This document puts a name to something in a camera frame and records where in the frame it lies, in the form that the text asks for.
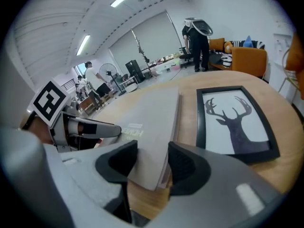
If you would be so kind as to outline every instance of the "deer antler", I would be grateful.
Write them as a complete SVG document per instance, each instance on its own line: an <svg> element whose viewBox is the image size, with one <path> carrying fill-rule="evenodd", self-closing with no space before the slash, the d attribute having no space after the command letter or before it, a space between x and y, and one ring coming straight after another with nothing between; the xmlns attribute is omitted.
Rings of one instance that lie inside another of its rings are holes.
<svg viewBox="0 0 304 228"><path fill-rule="evenodd" d="M224 118L225 120L227 119L227 116L225 114L225 112L223 111L223 115L220 115L220 114L217 114L214 112L214 107L216 107L217 105L213 105L213 99L210 99L206 102L205 106L206 106L206 112L209 114L209 115L214 115L214 116L219 116L219 117L222 117Z"/></svg>
<svg viewBox="0 0 304 228"><path fill-rule="evenodd" d="M251 112L252 112L251 106L248 105L248 103L247 103L244 99L242 99L242 98L240 98L240 97L237 97L237 96L234 96L234 97L235 97L235 98L242 104L242 106L245 108L245 112L242 113L242 114L238 114L238 112L236 111L236 109L232 108L232 109L236 112L237 118L239 118L239 117L240 117L240 118L243 118L244 116L250 115Z"/></svg>

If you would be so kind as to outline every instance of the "black picture frame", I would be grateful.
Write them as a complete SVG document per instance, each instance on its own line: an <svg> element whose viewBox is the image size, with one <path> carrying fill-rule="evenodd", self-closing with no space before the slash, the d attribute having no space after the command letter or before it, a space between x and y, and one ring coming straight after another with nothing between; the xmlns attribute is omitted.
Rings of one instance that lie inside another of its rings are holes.
<svg viewBox="0 0 304 228"><path fill-rule="evenodd" d="M205 120L205 104L203 100L203 94L233 91L233 90L241 90L255 108L264 126L266 134L268 136L270 148L268 151L262 151L262 152L253 152L246 154L227 154L227 155L237 158L246 164L266 162L280 157L280 151L277 146L276 138L269 124L269 121L267 120L265 114L263 113L262 109L255 101L255 99L252 97L252 95L245 89L245 87L241 85L197 89L196 92L197 92L197 106L198 106L198 122L197 122L196 146L203 149L206 148L206 120Z"/></svg>

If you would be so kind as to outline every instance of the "person in white shirt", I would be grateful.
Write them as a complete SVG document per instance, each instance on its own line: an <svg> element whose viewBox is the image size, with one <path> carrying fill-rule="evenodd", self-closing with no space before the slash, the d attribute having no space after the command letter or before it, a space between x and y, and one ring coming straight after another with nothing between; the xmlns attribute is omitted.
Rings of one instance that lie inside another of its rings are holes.
<svg viewBox="0 0 304 228"><path fill-rule="evenodd" d="M99 105L102 106L103 101L100 99L100 97L94 93L94 91L91 89L90 85L88 85L88 81L85 78L82 78L81 75L78 75L78 82L79 82L79 88L85 88L86 92L88 93L89 97L92 100L92 103L95 107L95 109L98 111L99 110Z"/></svg>
<svg viewBox="0 0 304 228"><path fill-rule="evenodd" d="M91 62L85 63L86 71L85 77L91 83L94 90L99 94L100 97L109 95L111 98L114 98L114 95L111 93L110 88L106 85L106 81L101 77L99 73L95 71L92 67Z"/></svg>

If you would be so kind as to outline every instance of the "roller blind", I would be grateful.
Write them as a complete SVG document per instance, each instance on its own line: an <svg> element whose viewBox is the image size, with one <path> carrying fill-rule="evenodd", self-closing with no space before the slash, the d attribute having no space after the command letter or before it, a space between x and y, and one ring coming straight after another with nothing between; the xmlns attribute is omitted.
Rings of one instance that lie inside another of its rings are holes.
<svg viewBox="0 0 304 228"><path fill-rule="evenodd" d="M179 52L181 47L166 12L147 19L133 28L133 31L150 62ZM131 31L115 42L110 50L124 74L129 73L125 64L131 60L136 60L141 69L147 67L142 55L138 52L137 43Z"/></svg>

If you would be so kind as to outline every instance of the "electric fan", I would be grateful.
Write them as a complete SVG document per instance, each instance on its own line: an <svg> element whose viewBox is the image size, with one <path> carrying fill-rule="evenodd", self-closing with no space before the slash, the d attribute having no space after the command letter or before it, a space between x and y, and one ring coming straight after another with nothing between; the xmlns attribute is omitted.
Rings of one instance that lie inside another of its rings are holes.
<svg viewBox="0 0 304 228"><path fill-rule="evenodd" d="M113 80L115 82L115 84L117 85L117 87L120 90L119 96L123 95L124 93L126 93L125 90L121 90L120 87L118 86L118 84L116 83L115 79L113 78L113 75L115 75L117 73L117 70L115 68L115 66L111 63L106 63L103 64L100 69L99 69L99 74L101 75L102 78L104 78L108 83L111 82L111 80Z"/></svg>

